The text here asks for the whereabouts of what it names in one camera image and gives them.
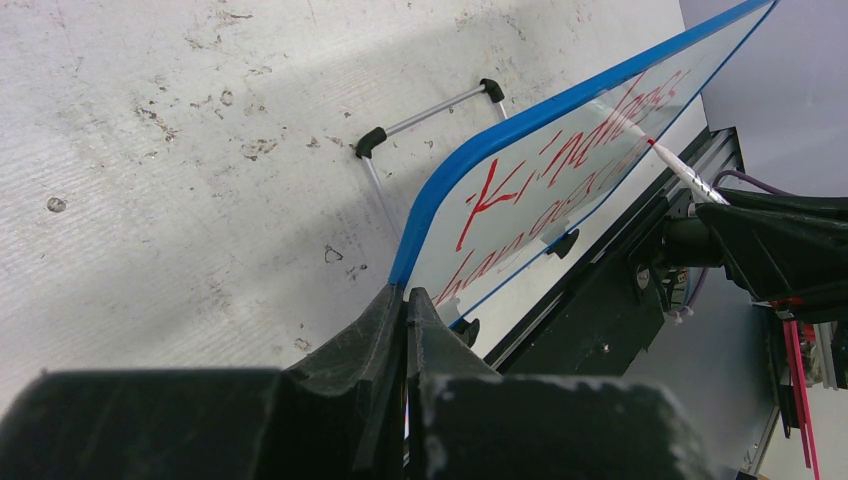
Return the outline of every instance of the scratch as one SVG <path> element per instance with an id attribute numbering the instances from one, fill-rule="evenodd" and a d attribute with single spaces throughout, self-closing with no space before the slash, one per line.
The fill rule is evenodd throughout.
<path id="1" fill-rule="evenodd" d="M 317 26 L 318 22 L 315 21 L 315 10 L 312 9 L 312 0 L 306 0 L 306 3 L 309 4 L 309 13 L 312 15 L 312 23 Z"/>

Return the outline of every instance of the whiteboard stand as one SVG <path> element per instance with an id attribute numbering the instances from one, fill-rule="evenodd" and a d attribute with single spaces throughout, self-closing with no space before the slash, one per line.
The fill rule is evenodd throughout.
<path id="1" fill-rule="evenodd" d="M 389 137 L 400 133 L 407 128 L 423 122 L 424 120 L 432 117 L 433 115 L 443 112 L 450 107 L 461 103 L 469 98 L 477 95 L 478 93 L 486 93 L 489 95 L 489 98 L 492 100 L 492 103 L 497 105 L 498 114 L 501 117 L 501 121 L 509 118 L 509 115 L 506 113 L 506 108 L 504 107 L 504 94 L 503 90 L 501 90 L 498 82 L 494 80 L 490 80 L 488 78 L 484 78 L 480 80 L 480 85 L 477 87 L 461 93 L 451 99 L 445 100 L 444 102 L 436 105 L 435 107 L 424 110 L 423 112 L 413 115 L 406 120 L 392 125 L 389 128 L 377 127 L 374 130 L 366 133 L 362 138 L 359 139 L 359 142 L 356 144 L 356 157 L 362 160 L 365 160 L 365 168 L 368 170 L 368 175 L 371 177 L 371 181 L 374 184 L 374 188 L 377 190 L 377 196 L 380 198 L 380 203 L 383 204 L 383 210 L 386 212 L 386 216 L 389 217 L 389 224 L 392 226 L 392 231 L 395 234 L 395 238 L 397 238 L 398 243 L 400 243 L 401 230 L 400 223 L 397 221 L 397 217 L 395 217 L 394 210 L 391 209 L 389 205 L 389 199 L 386 195 L 386 190 L 383 188 L 383 182 L 380 181 L 380 177 L 377 176 L 377 171 L 374 170 L 374 164 L 371 162 L 372 150 L 385 142 Z"/>

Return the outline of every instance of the whiteboard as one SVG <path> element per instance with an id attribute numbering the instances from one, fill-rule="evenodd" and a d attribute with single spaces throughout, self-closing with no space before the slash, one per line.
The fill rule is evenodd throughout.
<path id="1" fill-rule="evenodd" d="M 389 281 L 459 300 L 446 323 L 476 308 L 609 197 L 776 3 L 742 3 L 466 142 L 416 198 Z"/>

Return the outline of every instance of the gray wall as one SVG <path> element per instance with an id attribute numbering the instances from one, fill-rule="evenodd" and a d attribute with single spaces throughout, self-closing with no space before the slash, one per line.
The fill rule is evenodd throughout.
<path id="1" fill-rule="evenodd" d="M 741 0 L 680 0 L 692 27 Z M 848 196 L 848 2 L 782 0 L 704 90 L 710 128 L 735 126 L 749 173 Z"/>

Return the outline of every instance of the blue edge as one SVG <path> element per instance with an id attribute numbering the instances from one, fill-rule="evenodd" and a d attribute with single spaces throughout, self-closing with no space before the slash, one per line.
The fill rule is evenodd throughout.
<path id="1" fill-rule="evenodd" d="M 430 176 L 430 179 L 427 180 L 427 183 L 424 184 L 424 187 L 415 199 L 415 203 L 412 205 L 412 210 L 409 213 L 409 220 L 406 222 L 406 228 L 403 232 L 400 247 L 398 247 L 398 252 L 395 256 L 394 264 L 392 265 L 392 271 L 389 274 L 389 283 L 406 286 L 409 281 L 409 277 L 412 274 L 415 262 L 418 259 L 418 254 L 421 252 L 421 247 L 424 245 L 424 239 L 427 236 L 427 232 L 430 229 L 430 224 L 433 222 L 433 217 L 436 215 L 436 211 L 453 187 L 456 186 L 465 174 L 467 174 L 480 162 L 488 158 L 491 154 L 517 142 L 530 133 L 533 133 L 563 115 L 568 114 L 572 110 L 595 99 L 606 90 L 621 85 L 657 63 L 660 63 L 672 55 L 689 48 L 695 43 L 723 29 L 754 10 L 757 10 L 763 5 L 767 5 L 772 2 L 773 5 L 769 11 L 763 15 L 763 18 L 754 25 L 754 28 L 752 28 L 745 38 L 739 42 L 739 45 L 730 52 L 716 71 L 713 72 L 710 78 L 701 85 L 701 88 L 697 90 L 695 95 L 686 102 L 686 107 L 688 107 L 695 97 L 698 96 L 701 90 L 703 90 L 710 80 L 713 79 L 716 73 L 718 73 L 718 71 L 721 70 L 721 68 L 727 63 L 730 57 L 739 50 L 739 47 L 748 40 L 757 27 L 759 27 L 769 14 L 771 14 L 772 10 L 774 10 L 774 7 L 777 6 L 780 0 L 748 0 L 743 2 L 736 7 L 733 7 L 694 28 L 672 37 L 603 73 L 595 75 L 583 83 L 580 83 L 534 107 L 531 107 L 528 110 L 525 110 L 509 120 L 501 122 L 494 127 L 475 135 L 473 138 L 465 142 L 444 162 L 442 162 L 435 172 L 433 172 L 433 175 Z M 680 110 L 677 116 L 674 117 L 668 127 L 666 127 L 659 136 L 662 136 L 662 134 L 664 134 L 665 131 L 668 130 L 675 121 L 677 121 L 677 117 L 679 117 L 684 110 L 686 110 L 685 107 Z M 627 175 L 630 174 L 639 161 L 633 163 L 633 166 L 630 167 Z M 595 213 L 595 210 L 606 202 L 607 198 L 609 198 L 609 196 L 618 189 L 619 185 L 621 185 L 621 182 L 627 177 L 627 175 L 622 177 L 622 180 L 619 181 L 618 184 L 616 184 L 600 202 L 598 202 L 592 211 L 587 213 L 577 222 L 573 223 L 571 228 L 569 228 L 567 232 L 563 233 L 562 236 L 573 231 L 586 218 Z M 494 290 L 489 292 L 471 308 L 466 310 L 465 313 L 463 313 L 463 316 L 486 301 L 486 299 L 506 285 L 513 277 L 533 263 L 533 261 L 535 261 L 544 252 L 545 250 L 542 250 L 536 254 L 530 261 L 510 275 Z"/>

